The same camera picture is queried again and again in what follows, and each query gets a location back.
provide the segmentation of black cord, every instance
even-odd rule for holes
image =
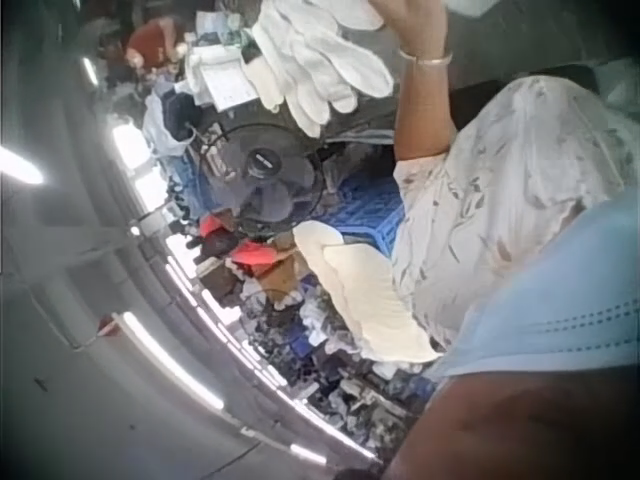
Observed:
[[[200,480],[211,480],[212,478],[214,478],[217,474],[219,474],[223,470],[226,470],[227,468],[229,468],[229,467],[235,465],[236,463],[238,463],[240,460],[245,458],[247,455],[249,455],[251,452],[253,452],[260,445],[262,445],[262,442],[256,443],[255,445],[250,447],[248,450],[246,450],[245,452],[243,452],[240,455],[238,455],[236,458],[234,458],[232,460],[229,460],[227,463],[225,463],[221,467],[216,468],[213,472],[207,473],[204,477],[200,478]]]

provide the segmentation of red item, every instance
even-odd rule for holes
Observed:
[[[145,70],[162,68],[169,62],[164,32],[158,20],[151,20],[133,32],[127,49],[135,50],[142,55]]]
[[[222,228],[222,222],[213,215],[207,215],[200,220],[200,236],[207,238],[211,233]]]
[[[273,265],[278,259],[275,248],[246,241],[231,252],[231,260],[242,265]]]

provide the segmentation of woman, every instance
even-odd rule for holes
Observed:
[[[639,206],[631,190],[585,212],[469,312],[382,480],[610,479],[637,468]]]
[[[177,46],[184,38],[184,26],[174,16],[150,20],[133,32],[126,58],[138,72],[150,72],[180,59]]]
[[[441,0],[371,0],[406,57],[393,256],[403,302],[444,346],[464,314],[580,212],[637,185],[640,127],[563,79],[518,80],[454,135]]]

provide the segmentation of blue mask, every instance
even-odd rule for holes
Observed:
[[[576,219],[495,295],[473,307],[433,379],[634,365],[640,352],[638,218],[628,190]]]

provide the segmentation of hand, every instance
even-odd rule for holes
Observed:
[[[447,11],[442,0],[369,0],[400,38],[402,50],[431,60],[444,54]]]

